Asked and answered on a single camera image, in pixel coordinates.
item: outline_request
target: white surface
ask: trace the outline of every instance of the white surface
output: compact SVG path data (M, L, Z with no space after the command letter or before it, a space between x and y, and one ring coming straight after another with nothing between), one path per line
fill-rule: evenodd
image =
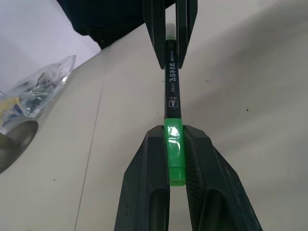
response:
M183 122L237 171L265 231L308 229L308 11L293 2L249 17L259 2L199 1L180 71ZM0 175L1 231L72 231L76 219L77 231L113 230L124 171L163 123L164 72L144 25L72 75ZM169 230L190 227L185 188L172 188Z
M75 67L100 52L75 32L56 0L0 1L0 91L40 68L76 54Z

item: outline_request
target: white table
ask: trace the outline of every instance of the white table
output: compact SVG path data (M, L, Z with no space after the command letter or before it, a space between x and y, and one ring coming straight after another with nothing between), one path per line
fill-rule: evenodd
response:
M308 25L280 26L292 22L283 7L250 17L260 10L199 1L180 71L183 122L236 170L263 230L307 230ZM163 81L145 25L75 70L29 149L0 175L1 230L113 230L124 171L163 123ZM191 230L185 198L184 187L171 189L171 231Z

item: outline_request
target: clear plastic bag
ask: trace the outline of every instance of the clear plastic bag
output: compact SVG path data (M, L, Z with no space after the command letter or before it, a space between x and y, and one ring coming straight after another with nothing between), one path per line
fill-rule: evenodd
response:
M72 55L59 63L48 65L5 93L0 99L0 120L5 122L21 116L37 117L66 83L75 59L76 56Z

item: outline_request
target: plastic packaging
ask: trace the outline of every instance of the plastic packaging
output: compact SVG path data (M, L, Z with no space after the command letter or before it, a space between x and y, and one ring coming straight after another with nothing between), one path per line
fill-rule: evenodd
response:
M0 99L0 126L16 117L35 118L63 88L76 56L48 65L19 82Z

